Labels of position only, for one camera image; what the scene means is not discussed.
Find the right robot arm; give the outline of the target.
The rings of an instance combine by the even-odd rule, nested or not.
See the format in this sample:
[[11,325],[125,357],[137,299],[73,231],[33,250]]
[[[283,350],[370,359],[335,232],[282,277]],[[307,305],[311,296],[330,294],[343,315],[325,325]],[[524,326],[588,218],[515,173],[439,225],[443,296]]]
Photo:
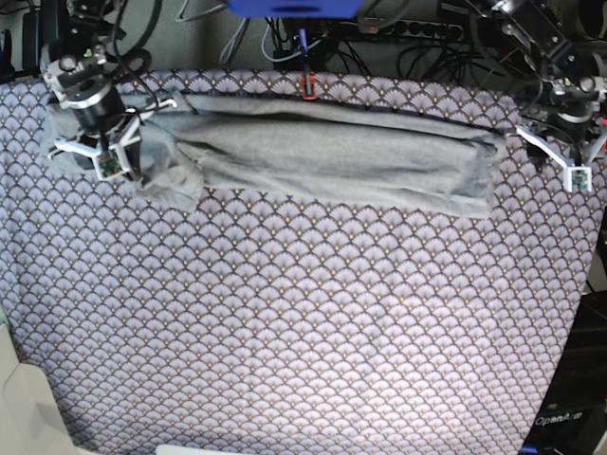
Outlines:
[[76,120],[73,133],[54,135],[46,157],[70,156],[100,181],[142,179],[140,127],[155,112],[176,107],[142,80],[150,54],[140,47],[122,55],[125,1],[76,1],[66,35],[45,45],[40,70],[58,107]]

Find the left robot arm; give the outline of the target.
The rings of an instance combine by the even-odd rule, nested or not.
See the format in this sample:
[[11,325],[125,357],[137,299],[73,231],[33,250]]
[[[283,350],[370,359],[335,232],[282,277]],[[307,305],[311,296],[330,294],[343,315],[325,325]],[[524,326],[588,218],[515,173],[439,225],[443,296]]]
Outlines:
[[520,52],[534,85],[516,133],[528,155],[573,177],[590,172],[606,148],[606,4],[485,1],[486,18]]

